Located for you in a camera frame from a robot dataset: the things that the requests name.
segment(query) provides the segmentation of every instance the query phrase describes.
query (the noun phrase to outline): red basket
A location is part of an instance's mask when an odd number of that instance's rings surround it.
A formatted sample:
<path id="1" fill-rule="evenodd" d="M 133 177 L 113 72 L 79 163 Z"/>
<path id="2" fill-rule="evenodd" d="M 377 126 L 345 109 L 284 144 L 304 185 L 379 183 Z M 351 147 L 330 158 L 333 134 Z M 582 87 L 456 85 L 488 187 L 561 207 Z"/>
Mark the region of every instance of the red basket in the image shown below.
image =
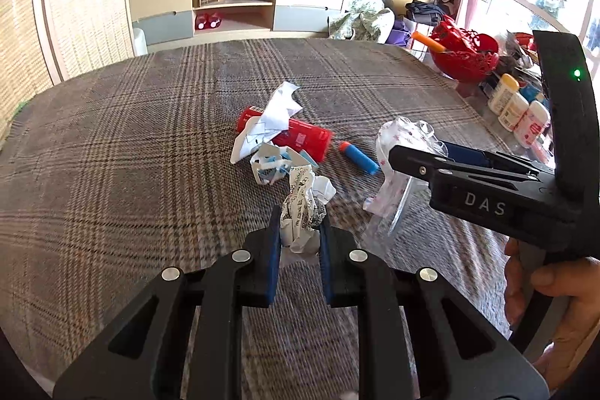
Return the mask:
<path id="1" fill-rule="evenodd" d="M 478 84 L 497 67 L 500 60 L 498 43 L 494 38 L 475 31 L 461 30 L 447 16 L 433 30 L 431 38 L 447 49 L 454 50 L 430 52 L 436 66 L 459 82 Z"/>

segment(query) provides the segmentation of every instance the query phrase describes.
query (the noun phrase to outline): orange nerf dart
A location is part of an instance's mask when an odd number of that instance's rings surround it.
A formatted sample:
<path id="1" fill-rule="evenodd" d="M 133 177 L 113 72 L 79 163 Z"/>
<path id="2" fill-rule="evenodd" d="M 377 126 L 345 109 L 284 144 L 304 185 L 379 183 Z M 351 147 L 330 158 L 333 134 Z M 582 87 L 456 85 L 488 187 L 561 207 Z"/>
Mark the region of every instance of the orange nerf dart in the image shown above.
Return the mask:
<path id="1" fill-rule="evenodd" d="M 431 39 L 429 36 L 425 36 L 423 33 L 419 33 L 418 31 L 415 31 L 410 35 L 410 37 L 419 43 L 423 43 L 425 46 L 430 48 L 431 51 L 435 51 L 437 53 L 446 51 L 446 47 L 444 45 L 438 43 L 434 39 Z"/>

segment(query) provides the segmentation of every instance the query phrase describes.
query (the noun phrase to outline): purple bag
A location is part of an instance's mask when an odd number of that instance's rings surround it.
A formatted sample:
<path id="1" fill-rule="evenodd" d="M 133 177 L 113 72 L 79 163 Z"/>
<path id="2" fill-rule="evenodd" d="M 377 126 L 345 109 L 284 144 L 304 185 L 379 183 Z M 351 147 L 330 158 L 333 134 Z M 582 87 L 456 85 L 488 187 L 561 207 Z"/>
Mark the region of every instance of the purple bag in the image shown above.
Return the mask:
<path id="1" fill-rule="evenodd" d="M 406 46 L 409 42 L 410 32 L 404 25 L 402 19 L 394 21 L 394 27 L 388 36 L 386 45 Z"/>

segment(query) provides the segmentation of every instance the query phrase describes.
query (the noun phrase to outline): human hand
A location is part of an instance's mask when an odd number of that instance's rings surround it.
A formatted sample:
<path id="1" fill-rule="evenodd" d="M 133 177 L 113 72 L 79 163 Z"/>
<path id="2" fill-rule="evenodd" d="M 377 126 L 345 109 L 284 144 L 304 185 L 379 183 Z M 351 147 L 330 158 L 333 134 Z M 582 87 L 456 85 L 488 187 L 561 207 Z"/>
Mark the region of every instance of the human hand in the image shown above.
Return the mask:
<path id="1" fill-rule="evenodd" d="M 508 240 L 505 253 L 510 256 L 504 270 L 505 314 L 513 325 L 525 312 L 526 305 L 523 294 L 524 271 L 516 239 Z M 554 344 L 534 363 L 552 391 L 577 369 L 600 330 L 600 261 L 583 258 L 542 266 L 532 273 L 531 284 L 537 291 L 550 297 L 572 297 L 554 333 Z"/>

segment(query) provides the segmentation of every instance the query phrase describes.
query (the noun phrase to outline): shelf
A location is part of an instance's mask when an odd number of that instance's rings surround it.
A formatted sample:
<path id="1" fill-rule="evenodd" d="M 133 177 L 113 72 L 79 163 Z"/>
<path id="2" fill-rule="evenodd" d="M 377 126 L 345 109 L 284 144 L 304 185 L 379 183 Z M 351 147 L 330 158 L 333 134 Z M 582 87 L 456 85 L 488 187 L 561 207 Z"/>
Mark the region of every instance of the shelf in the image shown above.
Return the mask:
<path id="1" fill-rule="evenodd" d="M 267 21 L 255 13 L 236 14 L 235 18 L 224 18 L 218 28 L 197 30 L 194 37 L 210 38 L 225 31 L 271 31 Z"/>
<path id="2" fill-rule="evenodd" d="M 224 7 L 250 7 L 250 6 L 272 6 L 273 2 L 268 0 L 226 0 L 206 6 L 194 7 L 193 10 L 223 9 Z"/>

